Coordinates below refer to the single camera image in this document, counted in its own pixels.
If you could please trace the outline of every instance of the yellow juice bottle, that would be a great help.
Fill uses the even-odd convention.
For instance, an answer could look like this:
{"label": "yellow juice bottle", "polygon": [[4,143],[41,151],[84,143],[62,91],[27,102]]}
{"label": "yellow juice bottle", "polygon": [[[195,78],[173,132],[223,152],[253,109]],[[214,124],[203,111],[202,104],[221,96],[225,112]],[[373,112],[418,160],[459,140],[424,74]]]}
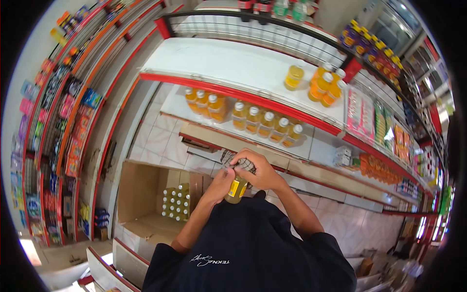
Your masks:
{"label": "yellow juice bottle", "polygon": [[196,106],[198,107],[199,113],[202,114],[205,118],[210,119],[209,110],[207,109],[208,106],[208,96],[206,95],[204,90],[198,90],[196,92]]}
{"label": "yellow juice bottle", "polygon": [[285,88],[290,91],[296,90],[304,75],[305,71],[302,67],[297,65],[290,66],[289,72],[287,72],[287,76],[285,77],[284,81]]}
{"label": "yellow juice bottle", "polygon": [[193,88],[187,87],[185,89],[185,99],[186,99],[186,102],[188,103],[188,106],[191,108],[191,110],[195,114],[200,114],[198,106],[196,105],[196,101],[198,98],[196,97],[196,93],[194,92]]}
{"label": "yellow juice bottle", "polygon": [[318,67],[318,69],[316,69],[315,71],[315,74],[310,80],[310,86],[313,83],[316,83],[316,80],[318,80],[318,78],[323,77],[324,73],[331,72],[332,70],[333,70],[333,66],[329,63],[324,63],[321,67]]}
{"label": "yellow juice bottle", "polygon": [[281,118],[279,122],[276,124],[276,128],[272,131],[271,136],[269,136],[269,140],[278,143],[284,136],[287,134],[289,120],[287,118]]}
{"label": "yellow juice bottle", "polygon": [[318,78],[316,83],[313,83],[308,92],[308,98],[312,101],[318,102],[321,101],[323,95],[329,90],[329,86],[333,81],[333,76],[331,73],[324,73],[323,77]]}
{"label": "yellow juice bottle", "polygon": [[247,120],[245,121],[246,127],[245,130],[250,134],[256,134],[258,131],[258,126],[260,124],[260,110],[257,107],[250,107],[249,113],[247,115]]}
{"label": "yellow juice bottle", "polygon": [[245,129],[245,120],[247,119],[247,112],[245,111],[245,105],[243,102],[238,101],[235,103],[232,111],[232,123],[233,127],[237,130],[243,131]]}
{"label": "yellow juice bottle", "polygon": [[218,98],[216,94],[209,95],[208,111],[211,118],[222,123],[226,117],[226,105],[223,98]]}
{"label": "yellow juice bottle", "polygon": [[302,136],[302,132],[303,132],[303,127],[302,125],[295,125],[293,126],[293,128],[289,131],[289,134],[287,135],[287,137],[284,139],[284,141],[282,141],[282,146],[288,148],[290,146],[292,146],[295,141],[297,141],[298,139],[300,139],[300,137]]}
{"label": "yellow juice bottle", "polygon": [[321,104],[324,107],[330,107],[338,98],[342,96],[342,91],[346,87],[346,83],[342,80],[337,81],[336,84],[331,84],[329,91],[323,95]]}
{"label": "yellow juice bottle", "polygon": [[274,129],[274,113],[266,112],[261,118],[261,123],[258,128],[258,136],[261,138],[267,138],[269,137],[269,134],[271,134],[272,129]]}

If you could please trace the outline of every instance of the white shelf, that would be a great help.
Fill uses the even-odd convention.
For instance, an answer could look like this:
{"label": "white shelf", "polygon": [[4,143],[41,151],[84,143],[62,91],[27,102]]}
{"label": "white shelf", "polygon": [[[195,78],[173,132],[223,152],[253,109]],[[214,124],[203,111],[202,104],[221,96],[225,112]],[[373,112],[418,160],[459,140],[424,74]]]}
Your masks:
{"label": "white shelf", "polygon": [[[305,70],[297,91],[289,91],[283,85],[293,64],[301,64]],[[343,129],[345,99],[339,99],[331,107],[308,99],[308,82],[315,70],[316,66],[302,60],[248,44],[181,37],[165,40],[141,69],[145,73],[202,80],[260,95]]]}
{"label": "white shelf", "polygon": [[289,148],[282,147],[280,143],[271,142],[267,138],[261,138],[258,135],[252,135],[246,131],[240,131],[234,128],[232,124],[232,117],[230,113],[232,112],[235,99],[227,98],[227,114],[226,120],[223,123],[218,123],[215,120],[204,118],[199,114],[192,112],[190,107],[185,100],[185,86],[174,85],[171,92],[167,96],[164,104],[162,104],[161,112],[165,114],[172,115],[174,117],[182,118],[191,122],[195,122],[200,125],[208,126],[213,129],[220,130],[225,133],[229,133],[236,137],[261,144],[267,147],[270,147],[274,150],[284,152],[292,157],[296,157],[302,160],[308,160],[310,154],[311,141],[313,136],[314,127],[308,124],[304,124],[304,131],[302,138],[297,142],[296,145],[293,145]]}

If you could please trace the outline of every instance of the wire rack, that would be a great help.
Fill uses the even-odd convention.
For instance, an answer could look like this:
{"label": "wire rack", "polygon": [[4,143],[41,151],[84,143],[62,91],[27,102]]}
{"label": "wire rack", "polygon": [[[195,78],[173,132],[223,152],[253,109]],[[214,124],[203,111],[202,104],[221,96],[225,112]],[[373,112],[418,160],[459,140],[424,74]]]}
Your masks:
{"label": "wire rack", "polygon": [[327,62],[341,67],[347,58],[344,49],[338,50],[312,33],[305,34],[303,31],[311,31],[287,21],[261,25],[256,20],[243,22],[238,16],[202,14],[170,17],[169,22],[177,37],[195,36],[249,43],[298,57],[317,66]]}

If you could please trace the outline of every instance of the cloth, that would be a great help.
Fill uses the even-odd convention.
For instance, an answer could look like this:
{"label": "cloth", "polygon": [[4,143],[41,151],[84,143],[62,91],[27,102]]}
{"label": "cloth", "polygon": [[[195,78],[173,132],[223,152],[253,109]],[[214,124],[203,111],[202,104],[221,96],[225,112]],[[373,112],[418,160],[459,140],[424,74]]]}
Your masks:
{"label": "cloth", "polygon": [[275,205],[243,198],[212,210],[186,255],[156,246],[143,292],[355,291],[353,268],[336,239],[316,233],[303,241]]}

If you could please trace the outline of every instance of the cardboard box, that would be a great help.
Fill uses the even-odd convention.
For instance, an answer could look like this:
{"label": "cardboard box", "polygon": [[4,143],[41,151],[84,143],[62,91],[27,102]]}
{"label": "cardboard box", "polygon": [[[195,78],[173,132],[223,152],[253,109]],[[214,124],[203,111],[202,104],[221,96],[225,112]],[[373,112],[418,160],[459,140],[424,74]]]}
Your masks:
{"label": "cardboard box", "polygon": [[189,183],[191,213],[211,182],[208,175],[127,160],[120,176],[118,222],[154,245],[171,244],[185,222],[161,215],[164,189]]}

